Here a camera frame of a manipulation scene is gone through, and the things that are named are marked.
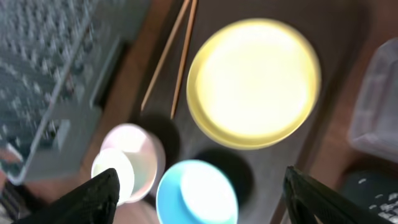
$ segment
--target wooden countertop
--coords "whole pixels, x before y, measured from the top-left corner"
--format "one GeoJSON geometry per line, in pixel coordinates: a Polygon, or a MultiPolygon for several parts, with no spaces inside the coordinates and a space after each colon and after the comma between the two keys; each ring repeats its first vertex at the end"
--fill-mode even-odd
{"type": "MultiPolygon", "coordinates": [[[[358,159],[366,155],[352,149],[347,140],[347,130],[361,86],[361,80],[373,52],[385,41],[398,35],[398,2],[396,0],[369,0],[371,4],[371,30],[355,66],[346,79],[331,122],[326,130],[319,151],[313,163],[307,164],[310,174],[329,187],[336,188],[341,174],[358,159]]],[[[29,189],[38,197],[52,202],[65,195],[90,178],[91,163],[99,151],[106,133],[120,123],[129,120],[132,106],[136,104],[136,95],[146,72],[151,53],[157,42],[162,22],[166,17],[172,0],[152,0],[147,19],[136,43],[130,47],[121,69],[108,96],[103,117],[93,136],[92,144],[81,167],[74,177],[60,180],[45,180],[29,183],[29,189]]],[[[155,220],[141,219],[135,216],[144,213],[137,205],[126,205],[118,209],[115,223],[154,223],[155,220]]]]}

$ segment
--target plate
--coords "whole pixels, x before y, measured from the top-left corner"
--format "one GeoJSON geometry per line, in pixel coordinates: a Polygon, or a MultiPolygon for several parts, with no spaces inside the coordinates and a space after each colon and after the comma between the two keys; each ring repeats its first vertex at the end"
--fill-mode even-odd
{"type": "Polygon", "coordinates": [[[320,65],[308,40],[271,19],[235,22],[198,51],[187,81],[193,119],[212,140],[260,149],[292,134],[320,91],[320,65]]]}

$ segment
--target plastic container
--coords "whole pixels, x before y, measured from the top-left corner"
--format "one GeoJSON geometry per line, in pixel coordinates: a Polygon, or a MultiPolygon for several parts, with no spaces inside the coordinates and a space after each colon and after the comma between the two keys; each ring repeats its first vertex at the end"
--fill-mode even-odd
{"type": "Polygon", "coordinates": [[[349,131],[360,151],[398,162],[398,39],[379,47],[356,102],[349,131]]]}

